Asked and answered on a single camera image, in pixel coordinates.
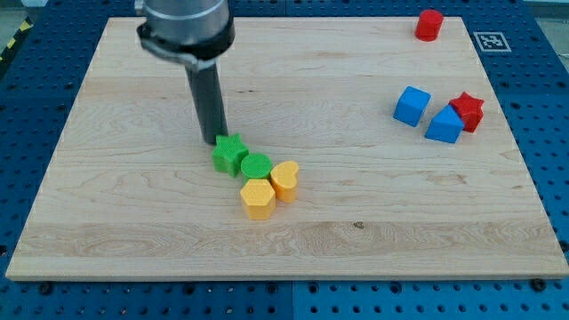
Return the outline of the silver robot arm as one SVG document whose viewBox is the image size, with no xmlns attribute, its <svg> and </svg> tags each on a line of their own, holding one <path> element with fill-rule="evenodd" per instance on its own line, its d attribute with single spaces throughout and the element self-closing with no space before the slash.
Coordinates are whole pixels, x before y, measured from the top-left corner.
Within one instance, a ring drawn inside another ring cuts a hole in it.
<svg viewBox="0 0 569 320">
<path fill-rule="evenodd" d="M 134 10 L 145 19 L 141 47 L 194 72 L 212 67 L 236 37 L 228 0 L 136 0 Z"/>
</svg>

